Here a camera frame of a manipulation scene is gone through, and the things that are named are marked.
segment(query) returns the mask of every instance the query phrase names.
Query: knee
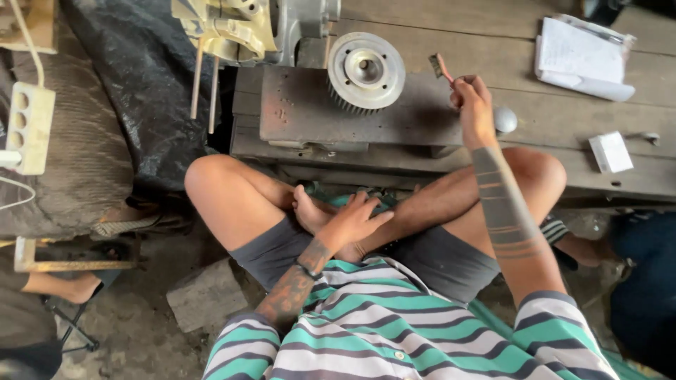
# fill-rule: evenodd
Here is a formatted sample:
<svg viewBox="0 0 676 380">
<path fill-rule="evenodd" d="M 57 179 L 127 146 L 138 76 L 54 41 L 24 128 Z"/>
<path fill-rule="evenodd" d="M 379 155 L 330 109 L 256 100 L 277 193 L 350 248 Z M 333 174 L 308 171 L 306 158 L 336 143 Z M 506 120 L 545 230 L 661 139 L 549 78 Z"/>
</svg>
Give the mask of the knee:
<svg viewBox="0 0 676 380">
<path fill-rule="evenodd" d="M 233 171 L 236 159 L 225 154 L 214 154 L 196 159 L 185 173 L 184 185 L 188 196 L 201 186 L 210 182 L 214 176 L 227 175 Z"/>
<path fill-rule="evenodd" d="M 566 169 L 554 156 L 525 147 L 506 148 L 503 154 L 517 178 L 551 191 L 563 192 L 566 187 Z"/>
</svg>

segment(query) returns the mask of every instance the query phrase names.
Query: gray shorts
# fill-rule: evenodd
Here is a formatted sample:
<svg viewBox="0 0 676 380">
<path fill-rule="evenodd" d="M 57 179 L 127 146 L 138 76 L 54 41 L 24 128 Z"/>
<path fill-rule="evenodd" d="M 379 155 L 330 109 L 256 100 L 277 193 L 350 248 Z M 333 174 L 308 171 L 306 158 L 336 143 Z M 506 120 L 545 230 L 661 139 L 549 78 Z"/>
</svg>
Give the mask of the gray shorts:
<svg viewBox="0 0 676 380">
<path fill-rule="evenodd" d="M 230 255 L 270 291 L 312 239 L 295 216 L 288 215 Z M 396 241 L 379 253 L 412 270 L 433 291 L 465 304 L 500 272 L 495 259 L 441 226 Z"/>
</svg>

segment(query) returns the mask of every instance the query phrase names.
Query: hand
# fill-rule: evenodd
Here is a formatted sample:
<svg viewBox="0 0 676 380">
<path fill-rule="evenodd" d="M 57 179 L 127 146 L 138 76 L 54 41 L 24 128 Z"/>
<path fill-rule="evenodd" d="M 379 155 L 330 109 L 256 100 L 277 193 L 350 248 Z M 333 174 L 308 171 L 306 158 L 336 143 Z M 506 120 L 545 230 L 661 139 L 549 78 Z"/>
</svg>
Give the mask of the hand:
<svg viewBox="0 0 676 380">
<path fill-rule="evenodd" d="M 392 219 L 394 211 L 385 211 L 370 218 L 380 200 L 375 197 L 367 200 L 367 197 L 363 191 L 351 195 L 347 205 L 317 233 L 316 238 L 332 252 L 336 252 L 349 243 L 355 243 L 369 236 Z"/>
<path fill-rule="evenodd" d="M 462 140 L 470 151 L 488 145 L 497 145 L 493 125 L 491 93 L 477 75 L 457 78 L 453 83 L 451 103 L 460 109 Z"/>
</svg>

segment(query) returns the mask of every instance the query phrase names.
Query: white cable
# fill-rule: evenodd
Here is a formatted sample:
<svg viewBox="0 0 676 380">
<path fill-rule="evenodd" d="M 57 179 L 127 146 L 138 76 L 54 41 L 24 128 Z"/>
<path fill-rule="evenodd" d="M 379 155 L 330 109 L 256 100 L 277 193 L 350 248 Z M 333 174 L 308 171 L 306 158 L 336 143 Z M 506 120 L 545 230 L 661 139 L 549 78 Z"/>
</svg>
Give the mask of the white cable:
<svg viewBox="0 0 676 380">
<path fill-rule="evenodd" d="M 3 177 L 3 176 L 0 176 L 0 181 L 1 181 L 1 182 L 9 183 L 10 185 L 16 185 L 16 186 L 19 186 L 19 187 L 21 187 L 21 188 L 23 188 L 23 189 L 26 189 L 26 190 L 28 190 L 28 191 L 30 192 L 30 197 L 29 197 L 28 199 L 24 199 L 24 200 L 22 200 L 22 201 L 14 202 L 14 203 L 12 203 L 12 204 L 6 204 L 6 205 L 4 205 L 4 206 L 0 206 L 0 210 L 4 210 L 4 209 L 10 208 L 10 207 L 12 207 L 12 206 L 18 206 L 18 205 L 20 205 L 20 204 L 24 204 L 24 203 L 26 203 L 26 202 L 30 202 L 30 201 L 33 200 L 33 198 L 35 198 L 35 190 L 33 190 L 33 188 L 30 187 L 30 186 L 28 186 L 28 185 L 24 185 L 24 184 L 21 183 L 21 182 L 17 182 L 17 181 L 15 181 L 15 180 L 13 180 L 13 179 L 5 178 L 5 177 Z"/>
<path fill-rule="evenodd" d="M 30 37 L 30 33 L 28 33 L 28 27 L 26 26 L 26 21 L 24 20 L 24 14 L 21 12 L 21 7 L 19 7 L 19 3 L 17 3 L 16 0 L 9 0 L 9 2 L 11 3 L 11 7 L 14 10 L 14 14 L 16 15 L 16 22 L 19 23 L 21 33 L 23 33 L 26 44 L 28 45 L 28 49 L 30 50 L 30 55 L 33 57 L 35 68 L 38 70 L 38 87 L 44 87 L 45 69 L 43 69 L 42 61 L 40 61 L 38 52 L 35 50 L 33 39 Z"/>
</svg>

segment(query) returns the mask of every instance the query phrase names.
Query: brush bristles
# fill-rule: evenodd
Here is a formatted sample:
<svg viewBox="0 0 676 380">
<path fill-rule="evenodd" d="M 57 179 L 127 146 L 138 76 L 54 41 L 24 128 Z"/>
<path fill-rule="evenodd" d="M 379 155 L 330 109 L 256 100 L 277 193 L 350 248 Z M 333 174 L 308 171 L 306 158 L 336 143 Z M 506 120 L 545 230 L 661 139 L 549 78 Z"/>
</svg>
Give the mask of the brush bristles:
<svg viewBox="0 0 676 380">
<path fill-rule="evenodd" d="M 429 56 L 429 63 L 432 64 L 432 69 L 434 69 L 434 75 L 438 78 L 443 76 L 443 71 L 441 71 L 441 64 L 439 63 L 439 58 L 436 54 Z"/>
</svg>

